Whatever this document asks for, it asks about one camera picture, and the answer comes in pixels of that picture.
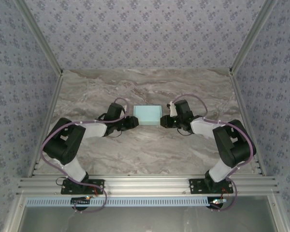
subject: gray marble surface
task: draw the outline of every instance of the gray marble surface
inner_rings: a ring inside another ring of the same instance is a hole
[[[162,114],[169,114],[166,104],[182,93],[200,96],[208,107],[207,118],[241,120],[226,70],[87,70],[64,71],[50,128],[60,117],[95,119],[116,97],[126,98],[131,106],[160,104]],[[186,100],[194,115],[204,113],[197,99]],[[83,139],[77,157],[90,174],[204,174],[219,154],[214,139],[182,136],[176,129],[160,126],[138,126],[118,138]],[[239,173],[256,173],[255,169],[251,162]],[[57,172],[41,161],[36,173]]]

